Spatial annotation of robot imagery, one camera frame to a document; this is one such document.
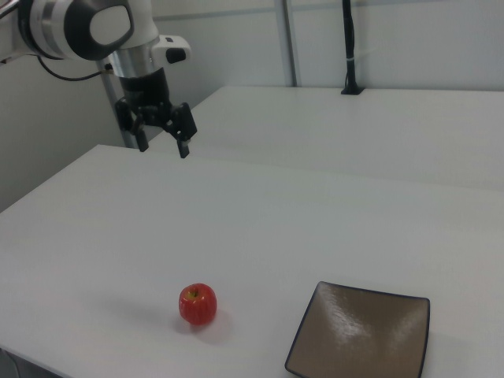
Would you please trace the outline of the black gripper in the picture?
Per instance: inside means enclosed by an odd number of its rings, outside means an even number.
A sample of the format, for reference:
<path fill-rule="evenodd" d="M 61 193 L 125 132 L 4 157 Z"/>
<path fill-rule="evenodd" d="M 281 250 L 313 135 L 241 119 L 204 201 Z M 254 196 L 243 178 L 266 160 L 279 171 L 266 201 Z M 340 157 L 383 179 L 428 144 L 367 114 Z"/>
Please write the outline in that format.
<path fill-rule="evenodd" d="M 121 77 L 120 85 L 124 98 L 115 103 L 114 109 L 123 136 L 128 133 L 135 139 L 139 151 L 145 152 L 149 143 L 144 122 L 163 128 L 176 140 L 180 157 L 186 158 L 197 127 L 186 102 L 172 107 L 164 69 L 136 78 Z"/>

